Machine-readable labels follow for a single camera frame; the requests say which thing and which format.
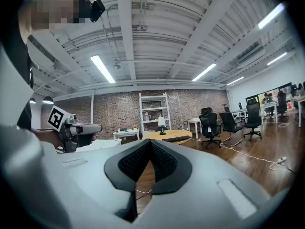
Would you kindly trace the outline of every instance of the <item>brick wall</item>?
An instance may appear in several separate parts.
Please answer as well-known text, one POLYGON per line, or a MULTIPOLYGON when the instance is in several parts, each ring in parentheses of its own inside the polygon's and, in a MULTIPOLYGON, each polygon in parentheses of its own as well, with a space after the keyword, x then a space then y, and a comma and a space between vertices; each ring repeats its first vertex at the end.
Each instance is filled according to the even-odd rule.
MULTIPOLYGON (((211 107, 215 113, 221 113, 224 111, 222 104, 229 104, 226 91, 167 90, 166 92, 172 129, 186 129, 187 120, 198 117, 202 108, 211 107)), ((93 123, 103 126, 103 131, 98 134, 99 139, 112 139, 113 132, 119 128, 137 127, 141 129, 139 93, 142 96, 152 96, 162 95, 164 91, 124 92, 94 96, 93 123)), ((80 122, 90 123, 91 97, 72 98, 58 101, 55 104, 71 114, 76 114, 80 122)), ((145 108, 155 107, 159 104, 160 102, 146 102, 142 106, 145 108)), ((44 104, 42 106, 42 128, 49 128, 46 121, 50 110, 49 105, 44 104)), ((157 118, 159 113, 160 111, 151 112, 152 118, 157 118)), ((144 124, 144 129, 154 130, 157 126, 157 122, 148 123, 144 124)))

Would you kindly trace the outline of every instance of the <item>table lamp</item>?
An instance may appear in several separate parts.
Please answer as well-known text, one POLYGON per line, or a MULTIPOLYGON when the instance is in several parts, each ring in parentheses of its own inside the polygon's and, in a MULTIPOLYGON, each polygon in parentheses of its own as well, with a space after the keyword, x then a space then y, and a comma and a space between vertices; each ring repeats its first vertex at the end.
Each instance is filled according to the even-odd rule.
POLYGON ((160 135, 165 135, 166 133, 163 131, 163 126, 165 125, 164 117, 158 118, 158 126, 161 126, 160 135))

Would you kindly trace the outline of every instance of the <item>white wall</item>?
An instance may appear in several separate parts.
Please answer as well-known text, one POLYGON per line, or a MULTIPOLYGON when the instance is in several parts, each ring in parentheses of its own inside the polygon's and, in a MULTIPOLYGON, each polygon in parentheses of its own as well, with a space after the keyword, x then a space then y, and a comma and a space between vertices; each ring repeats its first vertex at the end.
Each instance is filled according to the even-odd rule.
POLYGON ((252 95, 267 92, 274 88, 287 83, 299 84, 305 81, 305 64, 303 64, 303 55, 294 55, 275 65, 270 70, 267 70, 249 80, 245 79, 244 82, 231 86, 231 95, 233 106, 230 110, 239 109, 238 103, 242 103, 246 107, 245 98, 252 95))
POLYGON ((37 94, 32 96, 36 100, 36 104, 30 104, 30 109, 32 111, 32 128, 40 129, 41 123, 41 103, 43 97, 37 94))

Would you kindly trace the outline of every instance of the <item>white shelving unit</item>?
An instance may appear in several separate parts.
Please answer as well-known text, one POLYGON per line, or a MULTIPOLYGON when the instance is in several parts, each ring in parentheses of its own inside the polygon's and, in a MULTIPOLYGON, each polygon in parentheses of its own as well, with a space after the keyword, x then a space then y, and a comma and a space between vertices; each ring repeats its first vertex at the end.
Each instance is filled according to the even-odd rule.
POLYGON ((150 132, 154 132, 154 131, 144 131, 144 124, 146 123, 153 123, 153 122, 158 122, 158 120, 148 120, 145 121, 143 118, 143 112, 150 112, 150 111, 158 111, 158 110, 162 110, 162 116, 164 116, 164 112, 167 110, 167 116, 168 118, 165 118, 165 122, 167 125, 167 128, 169 127, 169 129, 172 129, 171 126, 171 118, 170 118, 170 110, 168 107, 168 101, 167 101, 167 94, 164 93, 164 95, 161 96, 141 96, 141 93, 139 93, 139 98, 140 98, 140 116, 141 116, 141 127, 142 127, 142 135, 146 135, 149 134, 150 132), (157 108, 142 108, 142 103, 143 102, 157 102, 160 101, 161 102, 161 107, 157 107, 157 108))

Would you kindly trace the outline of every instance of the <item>white desk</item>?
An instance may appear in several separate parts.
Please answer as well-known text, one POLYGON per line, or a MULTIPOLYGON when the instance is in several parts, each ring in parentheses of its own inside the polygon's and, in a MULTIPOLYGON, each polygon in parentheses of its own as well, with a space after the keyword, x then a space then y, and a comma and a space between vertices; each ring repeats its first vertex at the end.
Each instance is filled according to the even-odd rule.
POLYGON ((117 140, 100 140, 97 139, 93 141, 90 145, 79 147, 76 149, 76 153, 78 152, 87 152, 87 151, 93 151, 93 150, 99 150, 102 148, 109 148, 109 147, 114 147, 117 145, 121 145, 121 139, 117 140))
POLYGON ((202 133, 201 121, 200 121, 199 118, 195 118, 195 119, 188 120, 188 121, 187 121, 187 125, 188 125, 188 127, 189 127, 189 131, 191 131, 191 129, 190 129, 190 123, 194 123, 194 124, 195 124, 196 139, 198 139, 197 123, 199 123, 199 125, 200 125, 200 133, 202 133))
POLYGON ((247 108, 243 108, 243 109, 235 110, 235 111, 233 111, 233 112, 231 112, 231 113, 232 113, 232 114, 238 114, 238 115, 239 115, 239 120, 241 120, 240 113, 244 113, 244 118, 245 118, 244 121, 247 123, 246 112, 247 112, 247 108))
POLYGON ((299 128, 301 128, 301 121, 302 121, 302 107, 301 102, 305 101, 305 96, 300 97, 293 97, 291 101, 297 102, 297 105, 299 107, 299 128))
POLYGON ((262 116, 262 125, 264 124, 264 109, 265 108, 270 108, 270 107, 274 107, 274 111, 275 111, 275 123, 277 124, 277 103, 276 102, 271 102, 268 104, 262 104, 261 105, 261 116, 262 116))
POLYGON ((132 135, 137 135, 138 140, 140 139, 139 130, 127 130, 127 131, 114 132, 113 138, 116 139, 117 137, 132 136, 132 135))

